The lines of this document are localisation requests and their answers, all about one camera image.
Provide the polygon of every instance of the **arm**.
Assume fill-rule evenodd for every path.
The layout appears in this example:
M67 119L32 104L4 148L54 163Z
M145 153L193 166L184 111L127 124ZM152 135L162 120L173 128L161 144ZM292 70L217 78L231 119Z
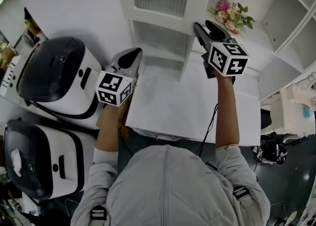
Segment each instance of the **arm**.
M72 217L72 226L89 225L90 211L95 206L104 206L108 191L117 178L118 119L119 108L111 105L107 105L99 117L97 126L100 131L89 170L89 182Z
M216 72L218 84L218 113L216 123L216 148L239 144L239 128L233 82Z
M256 181L256 174L240 152L236 101L231 78L216 74L218 81L218 116L216 124L216 163L218 172L233 187L243 186L249 195L237 200L236 214L245 225L266 225L270 215L270 203Z

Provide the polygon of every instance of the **flower bouquet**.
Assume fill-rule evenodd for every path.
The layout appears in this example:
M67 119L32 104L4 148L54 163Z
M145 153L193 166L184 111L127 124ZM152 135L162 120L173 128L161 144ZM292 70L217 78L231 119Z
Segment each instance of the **flower bouquet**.
M252 17L245 15L248 12L248 7L244 8L240 3L233 2L231 4L228 0L219 0L216 8L211 8L208 11L234 35L244 32L243 26L252 29L251 22L254 20Z

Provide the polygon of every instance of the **white cabinet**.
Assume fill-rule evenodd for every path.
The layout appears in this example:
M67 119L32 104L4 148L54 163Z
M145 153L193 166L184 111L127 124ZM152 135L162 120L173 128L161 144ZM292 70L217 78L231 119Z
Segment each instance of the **white cabinet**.
M194 38L193 23L216 23L207 10L217 1L120 0L133 43L144 51L140 74L181 81L191 50L205 53ZM256 21L253 30L232 35L251 56L247 76L240 79L242 93L251 81L257 88L246 94L263 100L316 69L316 0L229 1L248 6L247 15Z

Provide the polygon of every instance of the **gray hoodie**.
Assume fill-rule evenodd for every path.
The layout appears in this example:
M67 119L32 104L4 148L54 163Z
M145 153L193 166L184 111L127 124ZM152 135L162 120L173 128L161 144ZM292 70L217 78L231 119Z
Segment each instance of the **gray hoodie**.
M112 226L265 226L270 203L239 147L218 148L215 157L217 171L186 149L150 146L117 176L118 153L95 149L71 225L89 225L102 205Z

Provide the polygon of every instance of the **dark floor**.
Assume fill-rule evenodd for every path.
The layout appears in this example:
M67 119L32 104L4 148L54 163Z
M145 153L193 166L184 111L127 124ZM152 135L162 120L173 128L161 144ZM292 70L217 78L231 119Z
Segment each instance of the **dark floor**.
M266 112L262 112L262 127L269 124L270 118ZM168 144L165 140L156 140L154 138L141 136L135 132L132 132L130 138L126 141L126 144L132 151L137 151L150 146L150 145L164 145ZM176 142L178 147L186 148L194 154L197 152L200 142L180 140ZM268 225L274 225L275 218L284 216L284 209L286 215L289 216L293 211L304 209L306 202L309 198L315 175L316 175L316 136L310 136L308 141L300 143L295 146L286 146L288 150L288 156L283 165L270 168L268 166L261 166L257 164L255 173L258 176L258 183L265 191L271 204L279 203L271 206L271 218ZM255 169L256 160L254 153L251 151L251 147L241 147L241 152L246 158L251 169ZM206 143L203 149L201 159L203 162L209 162L213 165L215 155L215 145ZM120 142L118 168L122 171L130 160L129 152L122 147ZM79 201L81 194L67 196ZM57 199L57 202L61 207L64 206L65 198ZM73 213L76 208L76 203L67 202L70 214Z

